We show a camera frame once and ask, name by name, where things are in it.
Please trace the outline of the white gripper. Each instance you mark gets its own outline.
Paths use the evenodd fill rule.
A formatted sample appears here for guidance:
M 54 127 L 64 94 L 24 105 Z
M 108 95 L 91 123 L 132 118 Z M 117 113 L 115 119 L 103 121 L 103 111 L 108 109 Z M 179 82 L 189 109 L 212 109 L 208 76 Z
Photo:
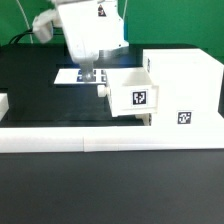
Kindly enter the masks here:
M 54 0 L 70 56 L 84 82 L 92 82 L 93 61 L 124 47 L 118 0 Z

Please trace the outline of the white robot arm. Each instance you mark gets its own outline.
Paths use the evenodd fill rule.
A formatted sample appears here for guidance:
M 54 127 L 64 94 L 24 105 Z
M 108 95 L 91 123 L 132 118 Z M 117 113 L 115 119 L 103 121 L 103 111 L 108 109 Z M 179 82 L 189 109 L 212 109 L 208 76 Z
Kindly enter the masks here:
M 94 62 L 125 51 L 124 20 L 118 0 L 56 0 L 67 47 L 84 82 L 94 79 Z

